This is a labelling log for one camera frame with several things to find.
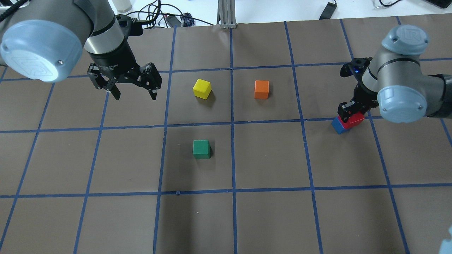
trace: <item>cable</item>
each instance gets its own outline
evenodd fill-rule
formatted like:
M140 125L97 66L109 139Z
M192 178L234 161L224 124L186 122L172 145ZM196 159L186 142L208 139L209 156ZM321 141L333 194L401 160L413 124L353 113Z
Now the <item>cable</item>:
M9 7L4 13L0 15L0 22L5 20L7 17L12 15L14 12L19 10L19 8L24 5L28 0L19 0L15 4L13 4L11 7Z
M180 16L180 17L185 17L185 18L188 18L188 19L194 19L194 20L198 20L198 21L201 21L201 22L204 22L204 23L206 23L206 24L209 24L209 25L214 26L214 24L209 23L209 22L207 22L207 21L204 21L204 20L201 20L201 19L195 19L195 18L193 18L193 17L189 17L189 16L185 16L185 15L171 14L171 13L162 13L162 14L164 14L164 15Z
M170 5L170 4L162 4L162 5L171 6L171 7L173 7L174 9L178 10L178 11L180 12L181 15L183 15L182 11L181 11L179 8L177 8L176 6L174 6L174 5Z
M398 2L400 2L400 1L402 1L402 0L397 0L397 1L395 1L394 3L388 4L388 5L384 4L381 0L378 0L378 1L379 1L380 4L383 5L384 7L391 7L391 6L397 4Z
M161 7L164 6L164 5L175 8L176 10L178 10L180 12L180 14L171 14L171 13L163 12L161 10ZM176 6L170 5L170 4L162 4L160 2L160 0L154 0L152 3L147 4L143 8L141 8L141 10L129 12L129 13L126 14L126 16L128 16L130 14L134 14L134 13L138 13L138 23L141 24L141 25L145 25L146 28L144 28L144 29L151 29L151 28L154 28L154 27L159 27L159 26L157 26L157 23L160 24L161 19L160 19L160 21L157 21L157 19L159 18L160 15L162 15L162 16L165 16L165 15L179 16L179 17L184 17L184 18L188 18L188 19L194 19L194 20L197 20L197 21L201 21L201 22L209 24L209 25L214 25L212 23L209 23L209 22L201 20L201 19L188 17L188 16L184 15L183 12L179 8L177 8ZM141 20L140 19L140 13L146 13L147 14L145 20ZM166 27L168 27L166 19L164 17L162 19L164 20Z

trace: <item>black device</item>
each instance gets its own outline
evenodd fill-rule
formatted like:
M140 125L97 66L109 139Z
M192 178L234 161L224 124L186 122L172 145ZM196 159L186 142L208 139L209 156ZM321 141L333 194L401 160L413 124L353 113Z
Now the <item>black device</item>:
M322 12L322 15L320 15L320 19L330 19L331 16L333 16L334 11L336 10L336 7L338 7L337 4L328 3Z
M174 15L168 15L168 16L165 16L165 20L166 20L166 22L168 23L168 25L169 25L170 27L175 27L175 26L177 26L177 27L182 27L182 23L181 23L180 20L179 20L178 18L176 18L176 16L174 16Z
M447 8L452 3L452 0L426 0L426 1L441 8Z

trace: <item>bottle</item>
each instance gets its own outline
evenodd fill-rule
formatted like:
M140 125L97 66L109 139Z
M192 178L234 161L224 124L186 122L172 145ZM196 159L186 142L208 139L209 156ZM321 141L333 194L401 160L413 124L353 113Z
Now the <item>bottle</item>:
M118 10L118 12L128 12L132 9L132 4L130 0L112 0L114 7Z

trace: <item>red block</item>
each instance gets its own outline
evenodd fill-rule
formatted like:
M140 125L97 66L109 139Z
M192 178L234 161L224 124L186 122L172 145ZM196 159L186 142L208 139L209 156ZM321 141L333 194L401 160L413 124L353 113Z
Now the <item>red block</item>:
M342 126L345 129L353 128L357 125L359 125L364 120L364 115L361 112L358 112L354 114L353 116L350 116L347 122L343 122L341 118L339 118L339 121L341 122Z

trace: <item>blue block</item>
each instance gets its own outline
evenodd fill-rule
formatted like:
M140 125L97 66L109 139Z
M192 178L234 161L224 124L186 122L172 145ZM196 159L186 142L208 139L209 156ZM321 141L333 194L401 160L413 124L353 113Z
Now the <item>blue block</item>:
M336 130L336 132L338 134L342 134L344 132L348 132L350 129L345 129L344 126L342 125L342 123L339 120L339 117L336 117L333 122L331 123L331 125L334 127L334 129Z

